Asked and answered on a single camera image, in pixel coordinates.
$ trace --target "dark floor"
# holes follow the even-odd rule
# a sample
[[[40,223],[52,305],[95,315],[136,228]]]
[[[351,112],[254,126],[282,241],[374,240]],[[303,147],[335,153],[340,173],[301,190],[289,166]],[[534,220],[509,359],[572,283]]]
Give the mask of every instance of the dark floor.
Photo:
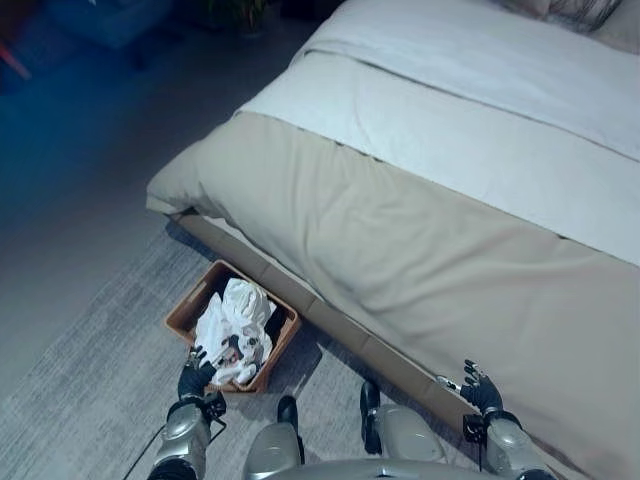
[[[172,22],[149,66],[84,48],[0,97],[0,399],[165,220],[145,185],[286,68],[317,25],[253,41]]]

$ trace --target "laundry basket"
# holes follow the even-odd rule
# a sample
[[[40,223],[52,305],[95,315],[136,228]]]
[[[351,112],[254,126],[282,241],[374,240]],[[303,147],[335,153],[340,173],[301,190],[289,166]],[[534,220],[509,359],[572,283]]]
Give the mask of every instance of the laundry basket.
[[[165,325],[182,337],[189,346],[192,346],[195,341],[195,329],[198,318],[200,318],[206,310],[209,305],[209,300],[214,293],[218,293],[222,298],[227,283],[231,278],[241,278],[258,285],[257,282],[254,282],[224,260],[216,260],[193,289],[191,289],[182,301],[169,313],[165,319]],[[298,312],[266,288],[262,286],[261,288],[267,293],[269,300],[276,305],[275,311],[265,325],[265,332],[271,337],[273,344],[271,355],[269,355],[265,364],[262,365],[262,368],[260,368],[260,371],[253,377],[250,383],[240,385],[232,382],[221,387],[223,391],[265,392],[271,370],[300,328],[301,321]],[[210,389],[216,388],[219,387],[210,385]]]

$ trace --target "gray rug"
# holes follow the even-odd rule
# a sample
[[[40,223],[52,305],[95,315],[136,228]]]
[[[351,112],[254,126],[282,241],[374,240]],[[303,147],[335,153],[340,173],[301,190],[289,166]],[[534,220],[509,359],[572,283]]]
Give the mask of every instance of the gray rug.
[[[162,324],[215,255],[173,225],[111,280],[7,398],[0,411],[0,479],[122,479],[176,399],[186,347]],[[227,395],[228,429],[208,450],[207,479],[240,478],[258,431],[283,393],[298,398],[307,463],[365,456],[359,388],[377,380],[383,403],[416,408],[440,435],[447,462],[476,468],[460,437],[311,325],[274,369],[269,392]],[[129,478],[143,480],[157,439]]]

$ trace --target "white cloth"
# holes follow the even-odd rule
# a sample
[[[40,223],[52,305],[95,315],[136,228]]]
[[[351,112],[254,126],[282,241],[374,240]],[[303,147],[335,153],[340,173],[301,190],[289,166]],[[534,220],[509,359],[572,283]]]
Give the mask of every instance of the white cloth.
[[[638,65],[461,0],[351,0],[241,110],[640,265]]]
[[[273,303],[269,302],[265,291],[239,278],[232,278],[227,283],[223,304],[225,308],[263,327],[273,313]]]
[[[215,293],[196,325],[195,345],[207,353],[202,362],[216,365],[229,348],[231,337],[238,337],[243,358],[220,366],[212,379],[222,386],[235,380],[248,383],[266,362],[273,348],[264,326],[275,310],[263,289],[240,279],[231,279],[224,300]]]

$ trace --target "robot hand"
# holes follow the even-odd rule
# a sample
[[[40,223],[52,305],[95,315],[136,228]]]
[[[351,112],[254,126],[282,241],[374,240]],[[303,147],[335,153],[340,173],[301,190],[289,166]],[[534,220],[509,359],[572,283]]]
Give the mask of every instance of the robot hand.
[[[207,354],[202,347],[189,350],[189,357],[182,369],[178,380],[178,398],[184,400],[188,397],[204,397],[204,389],[211,382],[216,369],[210,362],[200,365],[200,361]]]
[[[460,387],[460,396],[478,407],[482,415],[503,410],[502,397],[491,379],[477,363],[471,360],[465,360],[464,363],[464,371],[471,376],[464,379],[467,385]]]

